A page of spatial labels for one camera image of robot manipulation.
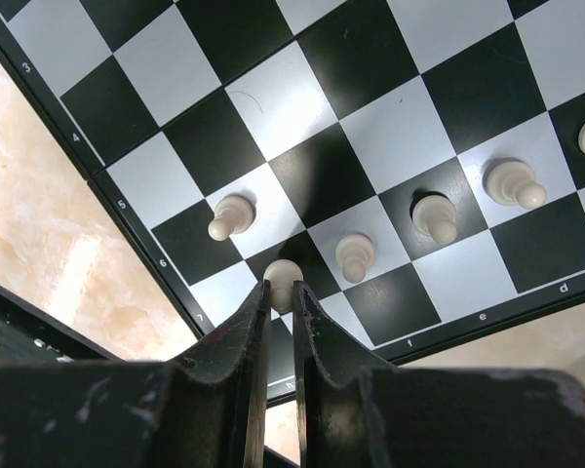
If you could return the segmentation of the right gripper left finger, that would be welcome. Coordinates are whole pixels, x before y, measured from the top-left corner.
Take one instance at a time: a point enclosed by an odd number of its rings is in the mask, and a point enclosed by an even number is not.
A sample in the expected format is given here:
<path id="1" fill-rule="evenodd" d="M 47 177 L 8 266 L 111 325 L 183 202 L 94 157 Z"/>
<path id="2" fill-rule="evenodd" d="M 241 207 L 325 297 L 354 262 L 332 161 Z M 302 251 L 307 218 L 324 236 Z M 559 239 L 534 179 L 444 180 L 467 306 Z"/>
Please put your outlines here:
<path id="1" fill-rule="evenodd" d="M 0 467 L 259 467 L 270 293 L 169 361 L 0 361 Z"/>

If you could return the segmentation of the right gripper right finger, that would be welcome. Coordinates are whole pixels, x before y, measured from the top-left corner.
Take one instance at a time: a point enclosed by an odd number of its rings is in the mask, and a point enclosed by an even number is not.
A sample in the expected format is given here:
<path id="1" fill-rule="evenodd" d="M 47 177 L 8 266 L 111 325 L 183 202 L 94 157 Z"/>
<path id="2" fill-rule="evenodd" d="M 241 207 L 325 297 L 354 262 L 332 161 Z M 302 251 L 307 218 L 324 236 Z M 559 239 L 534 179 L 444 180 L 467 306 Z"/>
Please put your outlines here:
<path id="1" fill-rule="evenodd" d="M 305 467 L 585 467 L 585 387 L 558 370 L 402 368 L 293 287 Z"/>

